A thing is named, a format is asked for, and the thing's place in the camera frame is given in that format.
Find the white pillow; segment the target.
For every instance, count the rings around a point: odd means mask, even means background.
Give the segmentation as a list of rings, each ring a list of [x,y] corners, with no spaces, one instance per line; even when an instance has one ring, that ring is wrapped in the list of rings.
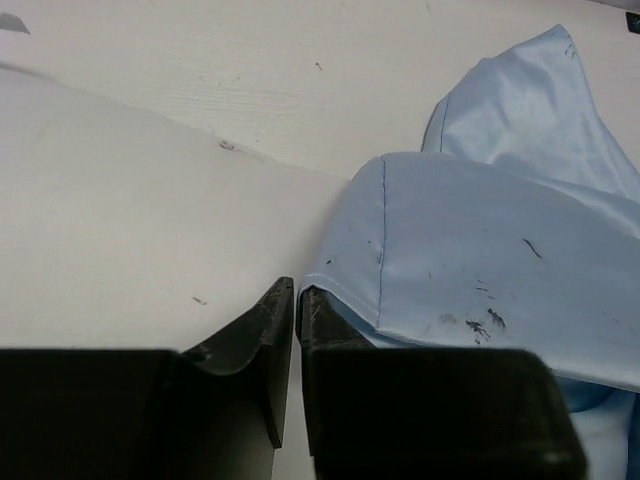
[[[185,349],[299,277],[345,180],[1,71],[1,343]]]

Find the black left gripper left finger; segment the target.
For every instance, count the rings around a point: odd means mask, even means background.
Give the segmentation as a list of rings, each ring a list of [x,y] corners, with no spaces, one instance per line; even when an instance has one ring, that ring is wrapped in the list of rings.
[[[268,479],[282,446],[294,288],[188,350],[5,349],[5,479]]]

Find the light blue pillowcase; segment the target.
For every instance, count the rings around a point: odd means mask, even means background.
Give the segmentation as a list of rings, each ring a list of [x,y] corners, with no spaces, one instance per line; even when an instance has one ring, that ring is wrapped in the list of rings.
[[[639,174],[564,27],[481,60],[419,151],[366,163],[300,289],[377,347],[538,355],[590,477],[638,477]]]

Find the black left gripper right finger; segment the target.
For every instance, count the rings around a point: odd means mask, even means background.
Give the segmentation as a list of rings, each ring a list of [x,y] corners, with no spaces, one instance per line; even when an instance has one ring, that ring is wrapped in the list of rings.
[[[297,335],[320,479],[584,479],[558,385],[535,355],[378,348],[312,288]]]

